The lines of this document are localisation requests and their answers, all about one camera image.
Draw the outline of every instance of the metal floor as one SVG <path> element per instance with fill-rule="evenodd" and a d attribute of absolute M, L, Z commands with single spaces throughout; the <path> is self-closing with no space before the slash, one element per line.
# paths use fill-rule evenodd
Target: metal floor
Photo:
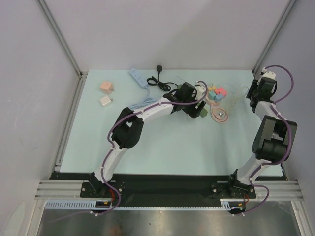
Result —
<path fill-rule="evenodd" d="M 116 210 L 48 221 L 73 210 L 44 211 L 37 236 L 300 236 L 291 202 L 266 202 L 245 217 L 227 211 Z"/>

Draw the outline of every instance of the pink block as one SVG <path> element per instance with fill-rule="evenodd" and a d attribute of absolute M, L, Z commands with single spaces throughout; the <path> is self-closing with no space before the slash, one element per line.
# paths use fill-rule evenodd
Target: pink block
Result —
<path fill-rule="evenodd" d="M 227 96 L 227 91 L 225 91 L 225 89 L 223 87 L 218 87 L 215 89 L 215 94 L 222 94 L 224 97 Z"/>
<path fill-rule="evenodd" d="M 100 86 L 100 90 L 106 94 L 111 94 L 114 91 L 114 85 L 111 82 L 104 81 Z"/>

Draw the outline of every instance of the power strip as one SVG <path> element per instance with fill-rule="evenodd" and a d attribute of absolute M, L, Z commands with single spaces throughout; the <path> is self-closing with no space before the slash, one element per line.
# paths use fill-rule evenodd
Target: power strip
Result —
<path fill-rule="evenodd" d="M 141 75 L 135 68 L 131 69 L 131 70 L 129 71 L 129 73 L 130 73 L 130 75 L 133 76 L 133 78 L 138 82 L 138 84 L 139 84 L 142 88 L 145 88 L 145 87 L 149 86 L 149 85 L 148 85 L 148 82 L 146 81 L 146 79 L 144 79 L 144 78 L 142 77 L 142 75 Z"/>

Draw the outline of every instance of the white wall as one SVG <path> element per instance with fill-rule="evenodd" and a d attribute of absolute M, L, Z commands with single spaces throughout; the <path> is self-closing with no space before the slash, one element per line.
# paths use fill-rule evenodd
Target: white wall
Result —
<path fill-rule="evenodd" d="M 77 77 L 34 0 L 0 3 L 0 235 L 54 160 Z"/>
<path fill-rule="evenodd" d="M 290 158 L 287 160 L 291 179 L 298 179 L 303 196 L 315 219 L 315 1 L 299 1 L 272 48 L 264 65 L 280 64 L 295 78 L 292 94 L 277 107 L 298 129 Z M 290 78 L 280 69 L 274 70 L 278 83 L 277 98 L 290 87 Z"/>
<path fill-rule="evenodd" d="M 252 69 L 288 0 L 46 0 L 82 70 Z"/>

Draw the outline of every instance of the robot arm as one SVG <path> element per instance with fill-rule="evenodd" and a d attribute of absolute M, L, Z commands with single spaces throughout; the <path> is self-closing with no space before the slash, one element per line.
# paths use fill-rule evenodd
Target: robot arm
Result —
<path fill-rule="evenodd" d="M 289 145 L 287 126 L 278 118 L 276 105 L 270 100 L 275 93 L 275 90 L 272 92 L 273 88 L 277 88 L 275 73 L 262 70 L 261 75 L 259 80 L 253 80 L 247 98 L 251 100 L 250 106 L 262 122 L 252 145 L 252 157 L 230 176 L 231 192 L 237 192 L 235 191 L 237 189 L 246 193 L 251 188 L 251 182 L 255 181 L 266 168 L 280 163 Z M 288 120 L 287 123 L 293 143 L 297 124 Z"/>
<path fill-rule="evenodd" d="M 174 91 L 171 91 L 165 94 L 159 101 L 146 107 L 134 111 L 124 108 L 116 121 L 119 124 L 113 129 L 112 136 L 110 137 L 113 147 L 105 158 L 102 167 L 94 172 L 97 180 L 103 183 L 104 180 L 106 182 L 111 180 L 113 172 L 124 153 L 138 143 L 145 122 L 153 121 L 161 116 L 180 110 L 183 110 L 192 118 L 198 117 L 205 106 L 204 101 L 197 104 L 200 96 L 199 87 L 200 84 L 193 86 L 189 83 L 183 83 L 179 89 L 176 89 L 175 94 L 173 94 Z"/>
<path fill-rule="evenodd" d="M 114 147 L 109 153 L 109 156 L 106 158 L 106 162 L 103 168 L 105 181 L 111 180 L 113 172 L 124 153 L 138 143 L 144 122 L 150 122 L 161 116 L 169 115 L 172 113 L 173 105 L 163 104 L 163 102 L 169 102 L 169 100 L 166 98 L 161 98 L 159 101 L 150 104 L 149 106 L 159 103 L 161 105 L 155 106 L 145 112 L 142 112 L 139 115 L 127 119 L 126 122 L 123 122 L 120 126 L 114 129 L 111 137 L 112 142 L 114 143 Z M 141 110 L 144 110 L 149 106 L 146 106 L 142 109 L 136 109 L 134 111 L 130 110 L 129 108 L 125 108 L 118 117 L 118 120 L 129 114 L 140 112 Z M 97 179 L 102 181 L 101 171 L 96 171 L 95 176 Z"/>

